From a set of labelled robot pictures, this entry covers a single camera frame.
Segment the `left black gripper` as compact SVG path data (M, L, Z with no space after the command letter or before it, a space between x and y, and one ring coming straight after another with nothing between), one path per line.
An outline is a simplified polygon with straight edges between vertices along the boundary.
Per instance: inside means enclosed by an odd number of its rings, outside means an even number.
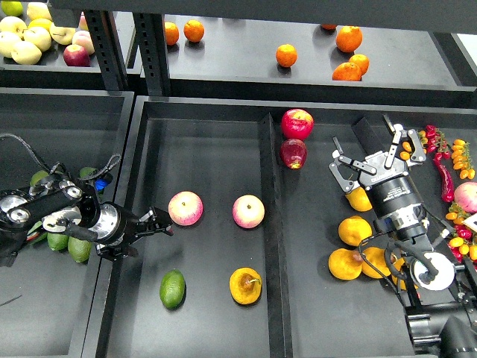
M95 249L99 257L109 261L116 261L125 257L138 257L139 252L132 244L138 236L152 236L164 233L173 236L173 221L167 211L156 207L149 210L139 219L112 202L100 205L99 216L89 228L95 233Z

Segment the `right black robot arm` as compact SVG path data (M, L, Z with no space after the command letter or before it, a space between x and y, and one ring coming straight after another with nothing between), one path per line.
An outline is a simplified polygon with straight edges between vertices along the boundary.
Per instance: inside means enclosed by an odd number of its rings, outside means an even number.
M358 244L359 256L403 298L413 348L437 357L476 356L476 273L468 259L458 262L437 248L454 228L428 208L410 175L426 161L415 129L388 115L389 146L366 118L352 129L364 159L346 156L338 140L329 170L341 190L363 189L376 215L375 234Z

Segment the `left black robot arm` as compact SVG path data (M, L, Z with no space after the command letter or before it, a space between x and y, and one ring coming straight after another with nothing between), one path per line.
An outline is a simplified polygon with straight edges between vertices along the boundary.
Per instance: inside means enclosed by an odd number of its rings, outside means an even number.
M95 246L99 257L115 261L135 257L133 244L156 233L172 235L170 215L156 207L138 217L111 202L100 201L96 183L120 163L114 154L105 167L83 178L71 176L62 163L48 166L20 136L15 139L47 175L20 189L1 191L1 265L10 267L20 250L45 232L72 236Z

